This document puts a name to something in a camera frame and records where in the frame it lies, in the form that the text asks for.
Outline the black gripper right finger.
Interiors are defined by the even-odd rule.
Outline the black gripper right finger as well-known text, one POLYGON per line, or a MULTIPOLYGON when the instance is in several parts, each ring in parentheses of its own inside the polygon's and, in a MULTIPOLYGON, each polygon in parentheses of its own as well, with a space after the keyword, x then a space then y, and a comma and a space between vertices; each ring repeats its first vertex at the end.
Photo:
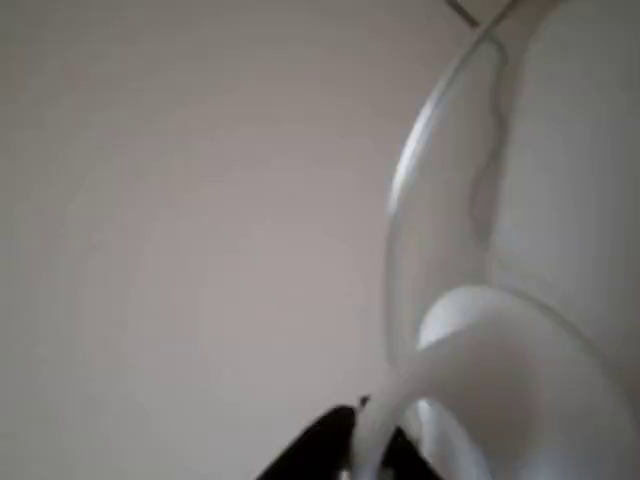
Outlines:
POLYGON ((382 458, 379 479, 439 480, 429 461, 419 452, 407 433, 396 427, 382 458))

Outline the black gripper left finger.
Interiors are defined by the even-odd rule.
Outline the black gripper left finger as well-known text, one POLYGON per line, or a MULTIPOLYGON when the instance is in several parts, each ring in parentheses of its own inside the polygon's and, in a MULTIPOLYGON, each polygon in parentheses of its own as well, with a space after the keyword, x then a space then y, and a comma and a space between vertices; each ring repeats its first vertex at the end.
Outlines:
POLYGON ((331 407, 294 438, 257 479, 338 479, 347 469, 355 424, 353 406, 331 407))

